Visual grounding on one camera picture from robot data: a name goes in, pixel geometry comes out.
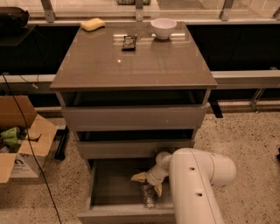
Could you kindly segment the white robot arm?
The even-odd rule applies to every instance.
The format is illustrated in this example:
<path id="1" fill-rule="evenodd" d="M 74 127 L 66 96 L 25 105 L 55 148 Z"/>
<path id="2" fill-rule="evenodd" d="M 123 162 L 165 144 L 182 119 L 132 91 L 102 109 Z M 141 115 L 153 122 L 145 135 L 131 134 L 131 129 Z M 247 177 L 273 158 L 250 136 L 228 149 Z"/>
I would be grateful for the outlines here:
<path id="1" fill-rule="evenodd" d="M 153 167 L 131 179 L 150 184 L 158 195 L 164 179 L 169 179 L 176 224 L 225 224 L 213 188 L 230 185 L 236 173 L 229 157 L 181 148 L 159 152 Z"/>

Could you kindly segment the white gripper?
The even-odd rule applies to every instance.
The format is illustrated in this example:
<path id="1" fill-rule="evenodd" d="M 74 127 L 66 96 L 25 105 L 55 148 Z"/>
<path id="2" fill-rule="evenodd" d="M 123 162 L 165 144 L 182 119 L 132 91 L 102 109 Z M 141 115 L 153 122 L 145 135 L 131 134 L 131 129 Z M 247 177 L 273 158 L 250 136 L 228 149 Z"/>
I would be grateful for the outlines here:
<path id="1" fill-rule="evenodd" d="M 169 175 L 169 171 L 165 168 L 160 167 L 159 165 L 154 165 L 152 168 L 150 168 L 147 172 L 143 171 L 138 174 L 135 174 L 131 177 L 131 181 L 136 181 L 140 183 L 147 182 L 155 186 L 154 190 L 157 193 L 158 197 L 162 196 L 162 183 L 165 180 L 165 178 Z"/>

